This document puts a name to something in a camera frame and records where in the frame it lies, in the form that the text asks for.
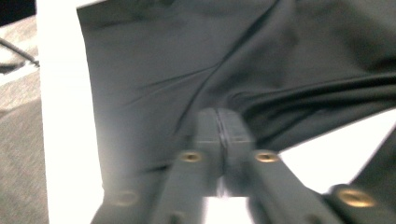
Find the wrinkled cloth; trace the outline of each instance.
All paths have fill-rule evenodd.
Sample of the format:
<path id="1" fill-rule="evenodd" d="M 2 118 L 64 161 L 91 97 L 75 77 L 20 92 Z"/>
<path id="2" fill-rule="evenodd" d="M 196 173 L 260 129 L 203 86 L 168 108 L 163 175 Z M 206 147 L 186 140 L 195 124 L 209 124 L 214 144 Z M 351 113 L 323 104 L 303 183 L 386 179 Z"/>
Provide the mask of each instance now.
<path id="1" fill-rule="evenodd" d="M 279 151 L 396 106 L 396 2 L 113 0 L 78 10 L 106 202 L 96 223 L 146 223 L 196 113 L 240 113 Z"/>

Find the black metal frame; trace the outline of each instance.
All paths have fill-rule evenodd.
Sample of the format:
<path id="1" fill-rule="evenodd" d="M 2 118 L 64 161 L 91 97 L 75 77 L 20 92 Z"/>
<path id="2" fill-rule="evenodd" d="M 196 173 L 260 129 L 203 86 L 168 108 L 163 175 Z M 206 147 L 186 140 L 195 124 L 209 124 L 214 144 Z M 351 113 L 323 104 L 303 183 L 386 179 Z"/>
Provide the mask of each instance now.
<path id="1" fill-rule="evenodd" d="M 396 223 L 363 189 L 336 186 L 322 197 L 306 188 L 275 152 L 255 148 L 233 111 L 201 111 L 193 147 L 178 155 L 151 224 L 202 223 L 203 198 L 217 194 L 221 176 L 233 196 L 249 197 L 256 224 Z"/>

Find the black cable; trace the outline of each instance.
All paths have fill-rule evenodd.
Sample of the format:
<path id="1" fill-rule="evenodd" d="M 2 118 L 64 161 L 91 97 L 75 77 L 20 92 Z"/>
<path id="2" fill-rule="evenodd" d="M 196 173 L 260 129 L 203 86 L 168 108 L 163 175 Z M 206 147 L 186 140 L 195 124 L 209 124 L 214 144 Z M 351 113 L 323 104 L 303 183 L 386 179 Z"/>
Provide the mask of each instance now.
<path id="1" fill-rule="evenodd" d="M 9 43 L 8 41 L 6 41 L 3 38 L 0 38 L 0 45 L 14 51 L 15 53 L 17 53 L 18 55 L 20 55 L 22 58 L 30 61 L 31 63 L 35 64 L 37 67 L 40 66 L 39 62 L 35 60 L 34 57 L 32 57 L 31 55 L 29 55 L 28 53 L 26 53 L 25 51 L 18 49 L 16 46 L 14 46 L 13 44 Z"/>
<path id="2" fill-rule="evenodd" d="M 0 73 L 7 74 L 23 66 L 23 63 L 0 63 Z"/>

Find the rivet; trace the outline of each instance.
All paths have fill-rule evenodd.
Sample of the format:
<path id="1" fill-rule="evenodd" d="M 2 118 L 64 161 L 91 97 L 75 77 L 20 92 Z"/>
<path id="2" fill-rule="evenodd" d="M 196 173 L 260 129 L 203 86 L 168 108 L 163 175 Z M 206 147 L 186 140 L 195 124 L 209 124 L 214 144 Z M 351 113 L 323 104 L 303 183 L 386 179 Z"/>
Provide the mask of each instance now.
<path id="1" fill-rule="evenodd" d="M 341 189 L 337 195 L 341 201 L 352 207 L 375 206 L 375 200 L 370 195 L 357 189 Z"/>
<path id="2" fill-rule="evenodd" d="M 262 152 L 256 155 L 256 160 L 260 162 L 274 162 L 279 161 L 279 157 L 271 152 Z"/>
<path id="3" fill-rule="evenodd" d="M 202 159 L 202 156 L 197 152 L 186 152 L 181 155 L 181 159 L 186 162 L 197 162 Z"/>

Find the brass grommet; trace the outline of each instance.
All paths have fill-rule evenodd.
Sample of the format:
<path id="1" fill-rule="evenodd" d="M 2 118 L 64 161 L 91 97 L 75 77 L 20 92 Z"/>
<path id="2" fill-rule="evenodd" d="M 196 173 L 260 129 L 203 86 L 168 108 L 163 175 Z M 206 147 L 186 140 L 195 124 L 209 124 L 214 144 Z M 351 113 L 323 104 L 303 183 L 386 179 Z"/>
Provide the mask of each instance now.
<path id="1" fill-rule="evenodd" d="M 197 162 L 202 159 L 202 156 L 197 152 L 186 152 L 181 155 L 181 159 L 186 162 Z"/>
<path id="2" fill-rule="evenodd" d="M 139 196 L 132 190 L 122 190 L 117 193 L 111 193 L 108 197 L 110 204 L 119 207 L 128 207 L 139 201 Z"/>
<path id="3" fill-rule="evenodd" d="M 274 162 L 279 161 L 279 157 L 271 152 L 262 152 L 256 155 L 256 160 L 260 162 Z"/>
<path id="4" fill-rule="evenodd" d="M 357 189 L 341 189 L 337 193 L 343 203 L 352 207 L 373 207 L 375 200 L 370 195 Z"/>

